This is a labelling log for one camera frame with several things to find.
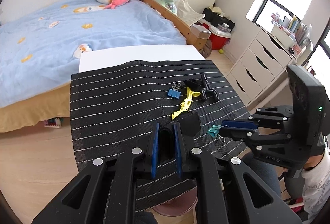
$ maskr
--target silver screw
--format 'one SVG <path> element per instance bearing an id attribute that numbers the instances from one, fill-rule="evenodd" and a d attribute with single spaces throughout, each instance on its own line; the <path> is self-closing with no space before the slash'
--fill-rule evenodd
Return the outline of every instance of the silver screw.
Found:
<path id="1" fill-rule="evenodd" d="M 238 157 L 233 157 L 230 159 L 232 164 L 239 165 L 240 164 L 240 158 Z"/>
<path id="2" fill-rule="evenodd" d="M 99 165 L 103 164 L 103 160 L 101 158 L 96 158 L 93 160 L 93 164 L 95 166 L 99 166 Z"/>
<path id="3" fill-rule="evenodd" d="M 191 149 L 191 152 L 193 154 L 201 154 L 202 153 L 202 150 L 200 148 L 192 148 Z"/>
<path id="4" fill-rule="evenodd" d="M 132 153 L 133 154 L 140 154 L 142 152 L 142 149 L 141 148 L 134 148 L 132 149 Z"/>

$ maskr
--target blue binder clip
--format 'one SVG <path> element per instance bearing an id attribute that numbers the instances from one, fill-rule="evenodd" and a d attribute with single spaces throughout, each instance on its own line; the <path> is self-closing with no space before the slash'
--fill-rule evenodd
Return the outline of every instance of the blue binder clip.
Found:
<path id="1" fill-rule="evenodd" d="M 181 95 L 181 92 L 179 92 L 178 89 L 179 89 L 180 86 L 181 86 L 181 84 L 178 83 L 178 82 L 176 82 L 174 84 L 174 86 L 172 86 L 172 89 L 169 89 L 168 90 L 167 95 L 169 97 L 173 97 L 173 98 L 179 99 L 180 98 L 180 95 Z"/>

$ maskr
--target white table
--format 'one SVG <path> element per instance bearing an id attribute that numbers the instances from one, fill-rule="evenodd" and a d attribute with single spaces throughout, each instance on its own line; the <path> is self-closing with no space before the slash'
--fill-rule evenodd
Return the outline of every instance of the white table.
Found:
<path id="1" fill-rule="evenodd" d="M 205 60 L 192 45 L 164 44 L 109 48 L 81 54 L 79 72 L 99 70 L 134 60 L 149 62 Z"/>

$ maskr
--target black placemat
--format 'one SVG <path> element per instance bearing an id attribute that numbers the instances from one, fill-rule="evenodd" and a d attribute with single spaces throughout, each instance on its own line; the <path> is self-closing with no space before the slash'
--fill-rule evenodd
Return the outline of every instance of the black placemat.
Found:
<path id="1" fill-rule="evenodd" d="M 214 139 L 207 130 L 224 119 L 247 118 L 249 113 L 237 93 L 212 61 L 132 61 L 120 66 L 72 75 L 70 122 L 78 170 L 95 158 L 111 160 L 134 148 L 139 139 L 151 133 L 155 121 L 171 120 L 173 111 L 186 98 L 184 80 L 200 79 L 205 74 L 219 93 L 220 101 L 210 97 L 202 102 L 194 98 L 189 110 L 198 111 L 202 130 L 195 136 L 196 145 L 215 157 L 228 160 L 239 155 L 244 143 Z M 181 97 L 167 96 L 175 82 L 181 83 Z M 176 175 L 174 160 L 158 166 L 153 181 L 139 180 L 136 211 L 144 210 L 196 186 L 194 180 Z"/>

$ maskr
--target blue gripper pad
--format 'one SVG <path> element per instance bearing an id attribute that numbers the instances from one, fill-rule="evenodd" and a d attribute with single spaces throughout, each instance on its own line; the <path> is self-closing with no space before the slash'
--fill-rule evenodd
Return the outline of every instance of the blue gripper pad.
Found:
<path id="1" fill-rule="evenodd" d="M 151 157 L 151 176 L 156 177 L 157 161 L 158 161 L 158 131 L 159 123 L 156 123 L 155 137 L 153 140 L 152 157 Z"/>
<path id="2" fill-rule="evenodd" d="M 221 122 L 222 127 L 232 127 L 232 128 L 244 128 L 244 129 L 258 129 L 253 122 L 250 121 L 227 121 L 224 120 Z"/>
<path id="3" fill-rule="evenodd" d="M 175 135 L 175 161 L 177 163 L 177 173 L 179 177 L 182 177 L 182 155 L 181 155 L 181 148 L 178 137 L 178 130 L 176 125 L 173 125 L 173 127 L 174 127 L 174 135 Z"/>

